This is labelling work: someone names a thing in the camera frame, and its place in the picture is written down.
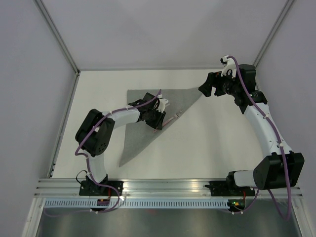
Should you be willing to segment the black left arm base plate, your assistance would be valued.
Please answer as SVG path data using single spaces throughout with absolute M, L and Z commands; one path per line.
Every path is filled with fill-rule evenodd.
M 78 175 L 81 172 L 85 172 L 86 176 L 84 180 L 79 180 Z M 80 171 L 77 176 L 76 176 L 76 181 L 80 184 L 80 189 L 79 189 L 79 195 L 80 196 L 108 196 L 108 197 L 117 197 L 117 193 L 114 189 L 116 189 L 119 193 L 119 195 L 122 194 L 123 191 L 123 181 L 121 180 L 108 180 L 108 177 L 101 182 L 102 185 L 107 185 L 106 187 L 104 186 L 99 186 L 96 185 L 92 180 L 89 179 L 87 175 L 86 170 Z

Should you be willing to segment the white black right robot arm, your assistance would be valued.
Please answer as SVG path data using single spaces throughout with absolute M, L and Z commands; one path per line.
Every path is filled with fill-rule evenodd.
M 248 64 L 240 65 L 240 76 L 222 76 L 210 72 L 198 89 L 205 96 L 231 95 L 241 113 L 250 122 L 259 141 L 263 160 L 253 170 L 231 171 L 225 183 L 226 191 L 237 195 L 243 187 L 261 190 L 294 187 L 304 165 L 301 153 L 295 153 L 285 142 L 271 118 L 264 93 L 256 89 L 256 70 Z

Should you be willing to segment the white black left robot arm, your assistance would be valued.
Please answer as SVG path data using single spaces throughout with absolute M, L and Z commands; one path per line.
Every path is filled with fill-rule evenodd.
M 92 109 L 88 112 L 75 135 L 78 142 L 75 156 L 85 157 L 87 177 L 92 181 L 90 189 L 96 195 L 101 196 L 108 189 L 103 153 L 109 146 L 113 131 L 142 121 L 153 129 L 161 130 L 168 103 L 159 91 L 155 96 L 146 93 L 142 99 L 120 109 L 108 112 Z

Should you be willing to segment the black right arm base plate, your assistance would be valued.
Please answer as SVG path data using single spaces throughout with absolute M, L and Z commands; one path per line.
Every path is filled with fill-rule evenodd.
M 212 197 L 254 197 L 255 191 L 250 187 L 229 186 L 226 181 L 209 181 L 204 185 Z

